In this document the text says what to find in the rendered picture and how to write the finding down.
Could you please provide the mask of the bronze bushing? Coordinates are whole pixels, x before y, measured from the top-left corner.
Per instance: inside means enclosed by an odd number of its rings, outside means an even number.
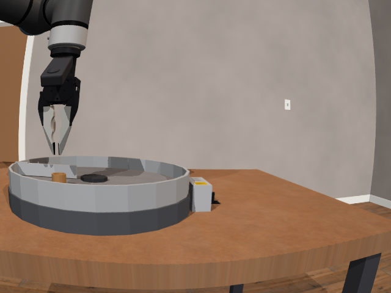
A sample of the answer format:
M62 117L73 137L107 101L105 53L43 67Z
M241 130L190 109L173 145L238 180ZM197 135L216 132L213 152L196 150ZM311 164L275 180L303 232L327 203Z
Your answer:
M52 173L52 181L53 182L60 182L60 183L67 183L66 182L66 173L59 173L59 172Z

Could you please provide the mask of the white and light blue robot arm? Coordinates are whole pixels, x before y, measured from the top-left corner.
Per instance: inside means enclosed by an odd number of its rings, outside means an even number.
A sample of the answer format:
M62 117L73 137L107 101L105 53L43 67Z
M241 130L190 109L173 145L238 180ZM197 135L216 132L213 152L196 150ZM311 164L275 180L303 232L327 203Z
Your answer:
M26 35L50 31L48 49L86 48L93 0L0 0L0 20ZM62 86L73 56L54 57L40 76L42 87Z

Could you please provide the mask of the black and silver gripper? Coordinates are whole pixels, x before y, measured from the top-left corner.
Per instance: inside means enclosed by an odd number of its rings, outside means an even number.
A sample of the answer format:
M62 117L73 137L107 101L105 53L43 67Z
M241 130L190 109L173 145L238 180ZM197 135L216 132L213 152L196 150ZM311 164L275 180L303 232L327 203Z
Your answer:
M55 87L44 87L43 91L40 92L40 98L38 101L38 113L40 121L43 126L43 130L48 141L48 145L53 155L55 155L55 142L53 134L56 130L55 117L55 104L66 105L60 111L60 118L62 126L59 131L60 141L58 143L59 155L62 154L65 144L70 133L72 122L78 111L79 105L79 93L81 81L75 77L76 59L81 55L81 50L74 47L58 47L51 50L50 56L73 56L73 66L71 71L67 75L65 82L62 86ZM75 89L77 87L77 90Z

